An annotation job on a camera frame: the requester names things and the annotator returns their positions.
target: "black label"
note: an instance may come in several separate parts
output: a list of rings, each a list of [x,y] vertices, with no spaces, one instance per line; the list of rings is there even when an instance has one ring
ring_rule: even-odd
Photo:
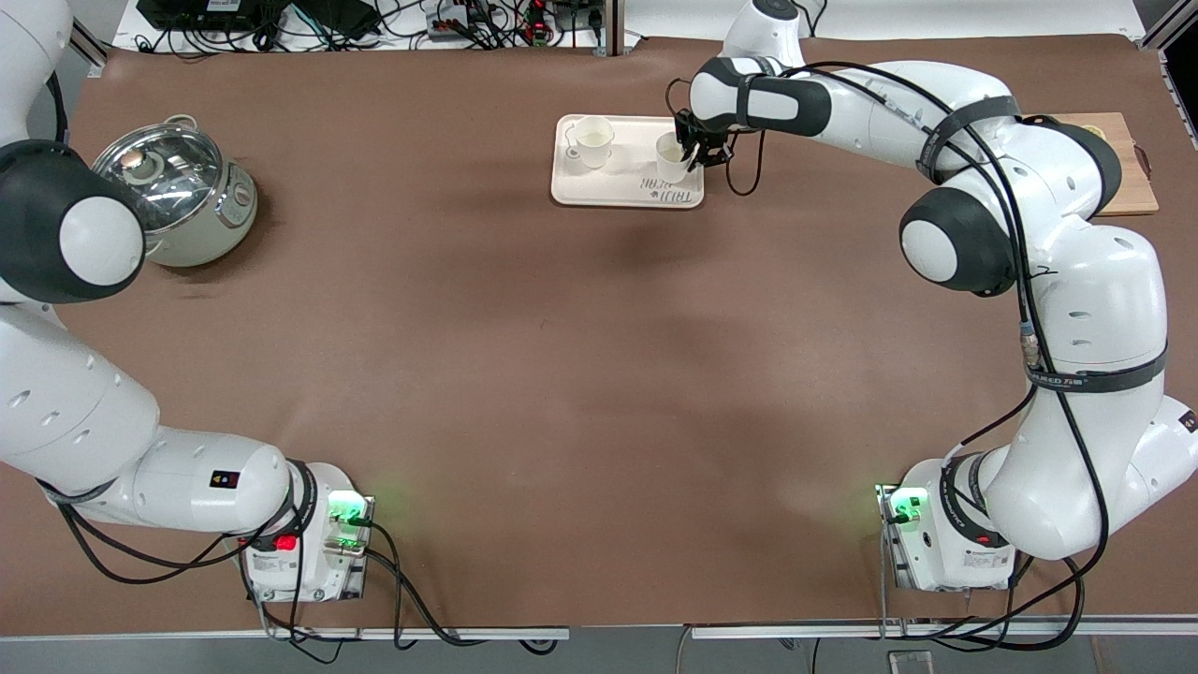
[[[216,487],[217,490],[236,490],[238,478],[241,478],[241,473],[231,470],[213,470],[212,480],[208,480],[208,487]]]

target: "white robotic arm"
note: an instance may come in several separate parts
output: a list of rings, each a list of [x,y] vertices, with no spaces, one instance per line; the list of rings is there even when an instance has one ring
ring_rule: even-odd
[[[355,596],[369,533],[346,521],[369,506],[344,473],[161,426],[153,396],[54,314],[123,290],[145,251],[123,192],[66,145],[28,136],[71,26],[62,0],[0,0],[0,461],[86,520],[256,534],[246,566],[262,599]]]
[[[793,67],[803,62],[801,22],[787,16],[772,0],[751,0],[721,56],[695,75],[690,108],[677,115],[695,162],[727,160],[730,133],[769,129],[916,168],[938,183],[900,221],[902,251],[920,275],[982,296],[1011,287],[1022,263],[1006,224],[1012,207],[1034,272],[1027,298],[1039,322],[1025,320],[1022,330],[1036,389],[1015,441],[921,462],[891,498],[901,505],[895,520],[912,584],[1002,587],[1012,546],[1061,559],[1099,541],[1100,506],[1059,396],[1088,447],[1108,533],[1185,482],[1198,468],[1198,420],[1163,396],[1167,320],[1156,254],[1131,230],[1087,220],[1119,187],[1111,147],[1079,127],[1021,121],[1008,87],[969,68]],[[792,29],[744,29],[779,22]],[[1003,180],[1014,205],[999,195]]]

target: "white mug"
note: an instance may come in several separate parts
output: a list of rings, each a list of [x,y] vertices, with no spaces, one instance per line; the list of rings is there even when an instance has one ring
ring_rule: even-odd
[[[674,132],[662,133],[657,142],[658,177],[670,184],[678,184],[686,177],[690,157],[686,157]]]
[[[607,157],[611,156],[611,141],[616,139],[616,129],[611,127],[607,117],[591,115],[571,123],[564,135],[565,142],[569,144],[565,156],[580,159],[587,168],[597,169],[606,164]]]

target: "cooking pot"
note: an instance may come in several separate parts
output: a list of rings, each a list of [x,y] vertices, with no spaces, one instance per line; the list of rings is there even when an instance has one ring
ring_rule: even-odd
[[[131,192],[146,259],[194,266],[231,250],[258,214],[254,181],[195,117],[174,115],[113,142],[92,170]]]

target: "cup handle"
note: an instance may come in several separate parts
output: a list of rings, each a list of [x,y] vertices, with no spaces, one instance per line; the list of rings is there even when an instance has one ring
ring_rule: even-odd
[[[565,127],[565,130],[562,132],[562,136],[565,138],[565,156],[577,159],[581,154],[579,154],[579,148],[574,146],[577,140],[570,140],[571,130],[574,130],[574,122],[570,122],[570,126]]]
[[[170,115],[163,123],[177,123],[181,126],[186,126],[192,130],[200,129],[200,123],[195,121],[195,117],[193,117],[192,115]]]

